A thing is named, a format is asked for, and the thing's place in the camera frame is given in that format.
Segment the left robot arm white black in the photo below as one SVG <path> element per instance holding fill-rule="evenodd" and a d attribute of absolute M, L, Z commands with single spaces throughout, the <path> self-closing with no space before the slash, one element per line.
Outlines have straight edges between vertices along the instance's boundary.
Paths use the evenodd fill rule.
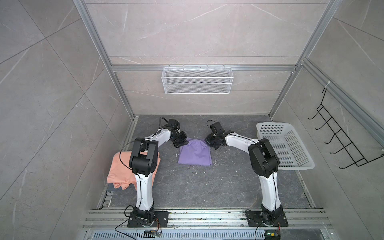
<path fill-rule="evenodd" d="M 154 173 L 158 165 L 159 147 L 173 142 L 176 148 L 188 143 L 187 135 L 180 130 L 180 125 L 165 125 L 154 134 L 133 141 L 129 168 L 137 180 L 137 204 L 135 209 L 149 211 L 154 206 L 152 195 Z"/>

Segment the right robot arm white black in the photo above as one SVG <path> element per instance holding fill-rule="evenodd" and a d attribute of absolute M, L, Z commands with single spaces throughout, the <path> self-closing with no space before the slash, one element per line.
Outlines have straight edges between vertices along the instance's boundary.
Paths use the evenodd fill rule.
<path fill-rule="evenodd" d="M 267 139 L 250 139 L 237 133 L 210 133 L 205 142 L 212 148 L 230 146 L 249 154 L 251 167 L 259 176 L 262 189 L 261 217 L 266 225 L 272 225 L 283 213 L 277 187 L 280 160 Z"/>

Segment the pink folded t-shirt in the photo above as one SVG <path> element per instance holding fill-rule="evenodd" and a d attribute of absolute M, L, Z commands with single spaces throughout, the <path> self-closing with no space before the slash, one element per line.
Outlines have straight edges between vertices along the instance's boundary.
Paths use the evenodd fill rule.
<path fill-rule="evenodd" d="M 111 168 L 107 177 L 107 183 L 113 184 L 115 189 L 127 189 L 130 185 L 137 190 L 137 181 L 135 174 L 129 170 L 125 165 L 129 165 L 132 152 L 118 152 L 114 155 Z"/>

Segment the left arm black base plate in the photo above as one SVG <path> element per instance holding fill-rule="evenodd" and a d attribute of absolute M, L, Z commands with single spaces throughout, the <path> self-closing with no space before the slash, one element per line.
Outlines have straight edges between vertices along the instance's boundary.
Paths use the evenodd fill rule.
<path fill-rule="evenodd" d="M 130 213 L 127 223 L 128 228 L 165 228 L 168 226 L 169 212 L 155 211 L 147 213 Z"/>

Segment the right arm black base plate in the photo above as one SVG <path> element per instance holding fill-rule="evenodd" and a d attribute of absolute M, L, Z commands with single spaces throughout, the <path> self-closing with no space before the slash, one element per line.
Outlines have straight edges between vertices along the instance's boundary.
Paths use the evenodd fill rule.
<path fill-rule="evenodd" d="M 277 217 L 271 217 L 267 211 L 245 210 L 249 227 L 288 227 L 289 223 L 284 212 Z"/>

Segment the purple t-shirt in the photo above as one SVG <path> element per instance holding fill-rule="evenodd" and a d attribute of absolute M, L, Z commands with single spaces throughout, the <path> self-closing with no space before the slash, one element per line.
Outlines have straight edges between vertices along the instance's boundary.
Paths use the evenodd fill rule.
<path fill-rule="evenodd" d="M 210 147 L 202 140 L 187 138 L 187 144 L 180 147 L 178 163 L 182 165 L 211 166 Z"/>

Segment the aluminium frame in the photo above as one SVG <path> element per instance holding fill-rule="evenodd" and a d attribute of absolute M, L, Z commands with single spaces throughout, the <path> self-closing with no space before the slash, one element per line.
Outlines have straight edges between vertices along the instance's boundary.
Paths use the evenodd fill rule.
<path fill-rule="evenodd" d="M 122 99 L 126 111 L 133 118 L 132 107 L 129 104 L 125 91 L 117 78 L 116 72 L 128 72 L 128 71 L 162 71 L 163 68 L 176 68 L 176 69 L 223 69 L 230 68 L 233 71 L 288 71 L 290 75 L 283 86 L 281 93 L 272 109 L 269 112 L 269 116 L 273 117 L 278 108 L 280 107 L 283 98 L 287 95 L 288 91 L 292 87 L 294 80 L 299 75 L 302 69 L 307 69 L 314 77 L 320 78 L 320 83 L 323 86 L 327 86 L 331 83 L 331 78 L 327 77 L 326 74 L 317 67 L 310 59 L 309 55 L 314 50 L 316 43 L 320 39 L 320 36 L 325 32 L 326 26 L 330 23 L 331 17 L 336 12 L 337 8 L 341 5 L 341 1 L 330 1 L 326 7 L 325 13 L 322 15 L 320 22 L 315 28 L 315 32 L 310 37 L 307 45 L 304 48 L 303 53 L 300 55 L 299 60 L 294 65 L 284 64 L 272 64 L 272 65 L 113 65 L 110 58 L 107 55 L 105 47 L 101 41 L 101 38 L 96 30 L 95 24 L 90 16 L 84 1 L 75 1 L 75 7 L 77 8 L 85 27 L 97 49 L 98 54 L 101 57 L 102 62 L 105 64 L 107 73 L 109 74 L 112 82 Z M 368 114 L 363 107 L 361 107 L 356 100 L 353 100 L 340 86 L 332 84 L 327 87 L 328 91 L 334 95 L 349 112 L 350 114 L 366 129 L 368 133 L 380 144 L 384 144 L 384 127 L 377 120 Z"/>

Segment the aluminium rail base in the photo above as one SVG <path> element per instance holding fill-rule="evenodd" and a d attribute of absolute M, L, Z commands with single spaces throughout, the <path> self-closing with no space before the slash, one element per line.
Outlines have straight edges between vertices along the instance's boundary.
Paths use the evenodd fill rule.
<path fill-rule="evenodd" d="M 86 240 L 336 240 L 323 209 L 287 209 L 273 224 L 259 210 L 162 209 L 149 227 L 128 217 L 129 210 L 90 210 L 81 222 Z"/>

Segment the white plastic laundry basket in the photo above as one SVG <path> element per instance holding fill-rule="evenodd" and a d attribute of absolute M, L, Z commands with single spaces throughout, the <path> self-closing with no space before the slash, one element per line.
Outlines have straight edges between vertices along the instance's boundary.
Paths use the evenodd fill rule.
<path fill-rule="evenodd" d="M 291 124 L 257 123 L 257 131 L 259 139 L 267 139 L 271 143 L 280 160 L 279 169 L 305 171 L 315 167 L 312 157 Z"/>

